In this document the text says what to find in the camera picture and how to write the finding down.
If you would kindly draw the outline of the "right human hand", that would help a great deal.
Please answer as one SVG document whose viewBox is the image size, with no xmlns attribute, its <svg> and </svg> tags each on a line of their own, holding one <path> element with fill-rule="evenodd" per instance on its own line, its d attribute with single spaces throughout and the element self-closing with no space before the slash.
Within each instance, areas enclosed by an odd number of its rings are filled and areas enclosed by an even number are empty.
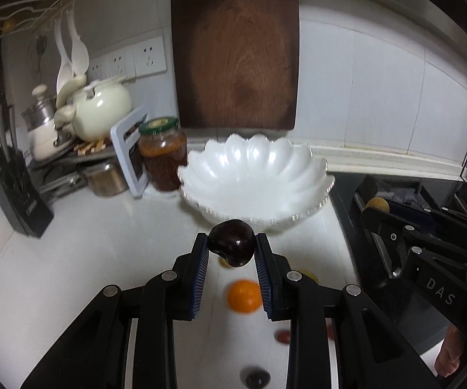
<svg viewBox="0 0 467 389">
<path fill-rule="evenodd" d="M 435 370 L 439 376 L 447 378 L 453 374 L 460 365 L 464 342 L 461 332 L 452 324 L 448 326 L 442 347 L 436 357 Z"/>
</svg>

